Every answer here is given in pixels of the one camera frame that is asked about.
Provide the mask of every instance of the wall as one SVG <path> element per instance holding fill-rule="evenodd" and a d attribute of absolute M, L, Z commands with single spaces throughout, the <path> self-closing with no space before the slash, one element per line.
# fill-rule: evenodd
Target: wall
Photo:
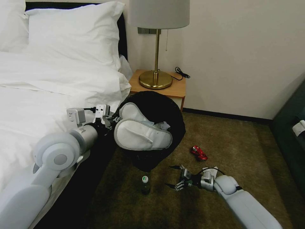
<path fill-rule="evenodd" d="M 304 0 L 191 0 L 191 23 L 168 31 L 167 51 L 162 31 L 159 68 L 191 76 L 186 108 L 272 119 L 304 79 L 304 9 Z M 132 69 L 153 69 L 155 36 L 127 25 L 127 39 Z"/>

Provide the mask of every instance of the table lamp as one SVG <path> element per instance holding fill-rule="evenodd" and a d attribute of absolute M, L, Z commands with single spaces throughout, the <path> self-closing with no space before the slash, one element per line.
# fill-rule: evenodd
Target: table lamp
<path fill-rule="evenodd" d="M 163 89 L 171 86 L 171 75 L 158 71 L 161 29 L 182 28 L 190 23 L 190 0 L 129 0 L 128 23 L 146 29 L 157 29 L 155 70 L 139 76 L 142 86 Z"/>

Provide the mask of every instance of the white bedsheet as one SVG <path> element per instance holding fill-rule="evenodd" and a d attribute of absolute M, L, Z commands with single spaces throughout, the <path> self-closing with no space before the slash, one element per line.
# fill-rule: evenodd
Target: white bedsheet
<path fill-rule="evenodd" d="M 114 112 L 129 91 L 125 76 L 106 66 L 0 52 L 0 193 L 34 163 L 41 137 L 70 128 L 67 108 L 107 103 Z"/>

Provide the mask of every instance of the brown carpet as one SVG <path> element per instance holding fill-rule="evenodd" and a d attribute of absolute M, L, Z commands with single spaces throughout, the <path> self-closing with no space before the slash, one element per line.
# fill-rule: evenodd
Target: brown carpet
<path fill-rule="evenodd" d="M 151 192 L 140 191 L 143 172 L 116 150 L 86 216 L 84 228 L 241 228 L 216 193 L 197 187 L 180 192 L 175 184 L 183 164 L 196 173 L 218 166 L 233 176 L 275 216 L 283 228 L 305 228 L 305 201 L 299 194 L 268 126 L 252 122 L 183 113 L 186 134 L 177 149 L 151 173 Z M 189 153 L 199 145 L 207 154 L 198 162 Z"/>

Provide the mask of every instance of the black cable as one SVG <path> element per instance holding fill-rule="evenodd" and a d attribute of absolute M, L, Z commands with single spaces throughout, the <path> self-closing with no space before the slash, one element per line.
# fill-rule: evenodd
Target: black cable
<path fill-rule="evenodd" d="M 217 168 L 213 168 L 213 167 L 208 167 L 208 168 L 202 169 L 202 170 L 201 170 L 199 173 L 197 173 L 196 175 L 201 174 L 204 170 L 208 170 L 208 169 L 215 169 L 215 170 L 221 172 L 223 175 L 225 175 L 224 172 L 222 172 L 221 170 L 219 170 L 219 169 L 217 169 Z"/>
<path fill-rule="evenodd" d="M 95 114 L 96 107 L 93 107 L 93 108 L 84 108 L 84 110 L 90 110 L 90 111 L 92 111 Z"/>
<path fill-rule="evenodd" d="M 182 76 L 181 79 L 177 79 L 176 77 L 173 77 L 173 76 L 172 76 L 172 77 L 175 78 L 176 80 L 182 80 L 183 78 L 187 78 L 187 79 L 190 78 L 190 76 L 189 76 L 188 74 L 184 73 L 179 67 L 176 67 L 176 68 L 175 68 L 175 71 L 176 71 L 176 73 L 178 73 L 178 74 L 180 74 L 180 75 Z"/>

